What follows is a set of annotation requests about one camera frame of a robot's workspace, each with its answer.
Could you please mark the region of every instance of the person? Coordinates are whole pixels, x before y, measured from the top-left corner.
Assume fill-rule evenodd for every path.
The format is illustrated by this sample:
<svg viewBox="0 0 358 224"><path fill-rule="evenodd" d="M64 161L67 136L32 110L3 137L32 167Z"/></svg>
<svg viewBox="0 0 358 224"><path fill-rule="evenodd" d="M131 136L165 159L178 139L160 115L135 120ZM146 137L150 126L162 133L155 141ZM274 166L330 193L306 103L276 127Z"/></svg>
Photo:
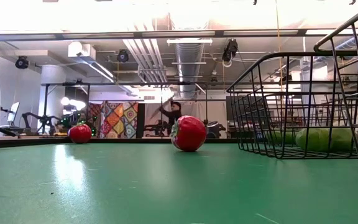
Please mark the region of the person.
<svg viewBox="0 0 358 224"><path fill-rule="evenodd" d="M167 130L168 135L171 134L171 128L175 124L175 122L181 117L181 104L176 101L171 102L171 111L166 111L164 109L164 105L160 106L160 111L168 118L168 124L170 128Z"/></svg>

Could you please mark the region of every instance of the red ball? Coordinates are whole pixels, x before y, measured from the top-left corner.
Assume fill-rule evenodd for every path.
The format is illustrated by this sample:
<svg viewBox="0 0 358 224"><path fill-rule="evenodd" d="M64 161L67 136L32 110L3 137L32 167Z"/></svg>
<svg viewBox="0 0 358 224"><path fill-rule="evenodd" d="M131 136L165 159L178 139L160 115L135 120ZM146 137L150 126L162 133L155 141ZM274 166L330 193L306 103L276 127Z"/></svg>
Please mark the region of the red ball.
<svg viewBox="0 0 358 224"><path fill-rule="evenodd" d="M195 152L206 139L206 128L202 121L193 116L182 116L172 127L171 142L185 152Z"/></svg>
<svg viewBox="0 0 358 224"><path fill-rule="evenodd" d="M86 124L77 125L68 130L68 137L74 143L87 143L92 137L92 130Z"/></svg>

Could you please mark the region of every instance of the metal basket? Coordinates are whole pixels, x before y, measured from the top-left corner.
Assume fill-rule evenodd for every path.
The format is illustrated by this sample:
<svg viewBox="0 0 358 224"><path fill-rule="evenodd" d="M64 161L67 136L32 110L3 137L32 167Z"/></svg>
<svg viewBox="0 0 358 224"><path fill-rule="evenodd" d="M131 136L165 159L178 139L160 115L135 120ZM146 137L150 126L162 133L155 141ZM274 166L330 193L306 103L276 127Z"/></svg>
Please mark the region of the metal basket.
<svg viewBox="0 0 358 224"><path fill-rule="evenodd" d="M316 52L280 52L260 58L227 89L239 149L278 159L358 159L358 72L341 71L358 64L357 21L358 14L321 39ZM333 38L349 26L356 49L336 50ZM319 49L327 41L332 50ZM340 67L338 57L346 56L356 60ZM333 59L329 78L316 73L321 57ZM261 66L275 58L284 61L277 70L280 80L267 82ZM298 80L291 79L294 60L299 61ZM345 145L338 145L338 139Z"/></svg>

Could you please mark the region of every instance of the wall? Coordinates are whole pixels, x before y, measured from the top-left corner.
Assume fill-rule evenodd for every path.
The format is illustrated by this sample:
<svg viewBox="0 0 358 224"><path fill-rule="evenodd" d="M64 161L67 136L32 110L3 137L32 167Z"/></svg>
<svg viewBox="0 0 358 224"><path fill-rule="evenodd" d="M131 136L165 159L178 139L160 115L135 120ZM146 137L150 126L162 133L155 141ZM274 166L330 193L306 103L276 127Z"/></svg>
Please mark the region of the wall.
<svg viewBox="0 0 358 224"><path fill-rule="evenodd" d="M33 112L38 114L41 75L33 70L21 70L14 63L0 57L0 85L1 106L10 108L14 101L20 101L20 107L15 119L15 125L24 127L23 119L19 125L22 113ZM7 125L6 113L0 114L0 125ZM37 128L37 122L31 123Z"/></svg>

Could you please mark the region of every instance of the white pillar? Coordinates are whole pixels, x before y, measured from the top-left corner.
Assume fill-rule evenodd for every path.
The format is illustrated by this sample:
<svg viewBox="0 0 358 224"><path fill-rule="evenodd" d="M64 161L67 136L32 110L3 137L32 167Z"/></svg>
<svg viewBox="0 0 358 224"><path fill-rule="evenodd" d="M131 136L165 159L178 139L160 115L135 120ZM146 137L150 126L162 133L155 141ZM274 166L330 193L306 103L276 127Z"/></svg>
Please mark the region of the white pillar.
<svg viewBox="0 0 358 224"><path fill-rule="evenodd" d="M66 81L66 73L64 69L58 65L43 65L41 71L41 83L63 83ZM47 116L61 117L63 115L63 105L60 103L65 96L65 88L63 86L50 85L48 88ZM39 116L44 115L45 103L45 87L41 86L39 101Z"/></svg>

